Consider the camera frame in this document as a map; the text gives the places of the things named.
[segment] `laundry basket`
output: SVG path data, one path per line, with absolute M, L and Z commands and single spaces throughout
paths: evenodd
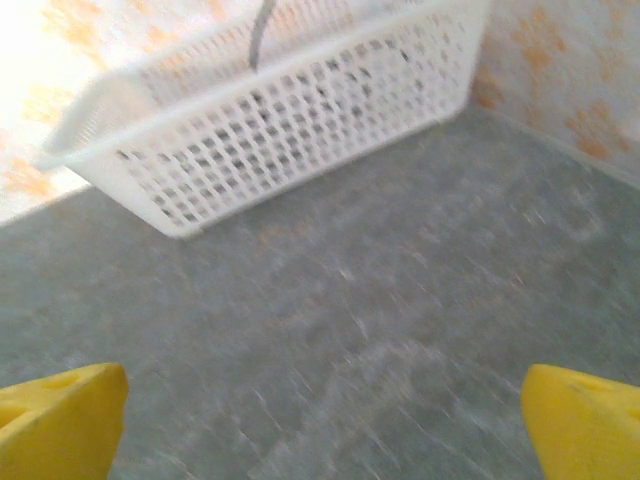
M 67 166 L 164 234 L 191 235 L 454 116 L 489 3 L 279 2 L 257 71 L 253 12 L 100 78 L 37 165 Z

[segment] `yellow object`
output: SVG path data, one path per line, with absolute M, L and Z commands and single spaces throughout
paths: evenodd
M 535 365 L 521 401 L 547 480 L 640 480 L 640 388 Z
M 106 479 L 127 391 L 117 364 L 0 389 L 0 479 Z

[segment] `floor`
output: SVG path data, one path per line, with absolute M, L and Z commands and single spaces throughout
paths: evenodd
M 479 110 L 164 238 L 0 230 L 0 384 L 122 362 L 112 479 L 541 480 L 534 363 L 640 384 L 640 192 Z

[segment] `wall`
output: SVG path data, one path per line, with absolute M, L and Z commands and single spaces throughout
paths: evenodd
M 83 185 L 29 160 L 89 79 L 256 1 L 1 3 L 0 223 Z M 640 185 L 640 0 L 494 1 L 476 101 Z
M 640 186 L 640 0 L 495 0 L 474 94 Z

